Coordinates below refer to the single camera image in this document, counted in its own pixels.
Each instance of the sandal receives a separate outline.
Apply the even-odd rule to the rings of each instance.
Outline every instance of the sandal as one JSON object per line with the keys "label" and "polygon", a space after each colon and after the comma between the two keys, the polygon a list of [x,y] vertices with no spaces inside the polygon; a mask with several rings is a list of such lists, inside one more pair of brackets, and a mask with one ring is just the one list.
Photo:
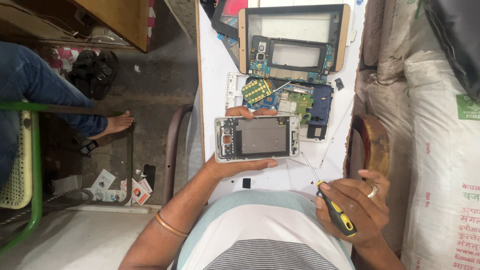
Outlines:
{"label": "sandal", "polygon": [[90,92],[92,76],[89,75],[89,71],[92,69],[95,56],[96,54],[93,51],[84,49],[78,55],[77,61],[72,65],[72,71],[67,76],[67,80],[87,98],[92,98]]}
{"label": "sandal", "polygon": [[93,59],[90,93],[96,100],[102,100],[110,90],[113,78],[117,73],[118,58],[115,53],[103,50]]}

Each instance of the black bag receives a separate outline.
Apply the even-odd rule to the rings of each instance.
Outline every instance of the black bag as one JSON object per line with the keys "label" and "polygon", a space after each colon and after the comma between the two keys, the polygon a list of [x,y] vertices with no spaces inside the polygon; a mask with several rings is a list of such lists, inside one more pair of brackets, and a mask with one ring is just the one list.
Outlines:
{"label": "black bag", "polygon": [[480,100],[480,1],[425,0],[423,6],[456,78]]}

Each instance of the jeans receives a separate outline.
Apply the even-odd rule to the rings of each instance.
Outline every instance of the jeans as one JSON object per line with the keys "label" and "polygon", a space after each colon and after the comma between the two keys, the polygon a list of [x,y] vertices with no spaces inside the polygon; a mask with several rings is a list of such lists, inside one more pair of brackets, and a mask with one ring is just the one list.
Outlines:
{"label": "jeans", "polygon": [[[93,102],[30,49],[0,42],[0,100],[22,101],[92,108]],[[98,115],[58,113],[85,137],[107,128],[108,120]],[[0,188],[7,181],[18,148],[20,112],[0,110]]]}

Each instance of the foot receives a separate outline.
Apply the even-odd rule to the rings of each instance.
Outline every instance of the foot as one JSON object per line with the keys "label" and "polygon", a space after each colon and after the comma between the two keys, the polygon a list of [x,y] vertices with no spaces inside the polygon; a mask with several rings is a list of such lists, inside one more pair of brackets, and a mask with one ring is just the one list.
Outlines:
{"label": "foot", "polygon": [[89,137],[88,139],[96,140],[96,139],[101,138],[101,137],[103,137],[107,134],[124,131],[125,129],[127,129],[129,126],[132,125],[132,122],[133,122],[134,118],[130,117],[130,112],[129,111],[126,111],[124,114],[122,114],[120,116],[107,117],[107,120],[108,120],[107,128],[104,131],[102,131],[101,133],[99,133],[95,136]]}

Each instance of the white workbench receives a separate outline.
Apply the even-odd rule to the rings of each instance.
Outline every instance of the white workbench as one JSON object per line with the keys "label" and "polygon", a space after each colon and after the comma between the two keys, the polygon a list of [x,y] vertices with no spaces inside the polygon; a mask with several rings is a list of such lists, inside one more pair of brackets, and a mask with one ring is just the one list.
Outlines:
{"label": "white workbench", "polygon": [[[342,178],[344,162],[347,155],[347,139],[353,111],[355,82],[360,62],[360,45],[365,21],[365,6],[367,0],[360,5],[355,4],[353,30],[357,30],[355,40],[345,52],[343,69],[328,76],[328,80],[340,77],[345,85],[341,91],[335,90],[331,118],[327,131],[326,142],[301,142],[300,149],[312,163],[321,180],[331,181]],[[238,73],[238,69],[230,58],[217,33],[211,28],[211,23],[205,11],[199,6],[200,60],[203,98],[203,127],[205,159],[209,159],[215,147],[215,117],[225,115],[225,91],[227,73]],[[263,171],[243,172],[231,178],[223,179],[209,199],[209,204],[233,191],[242,189],[242,179],[251,178],[251,189],[290,190],[300,193],[308,199],[313,199],[317,192],[312,172],[303,160],[280,159],[279,166]]]}

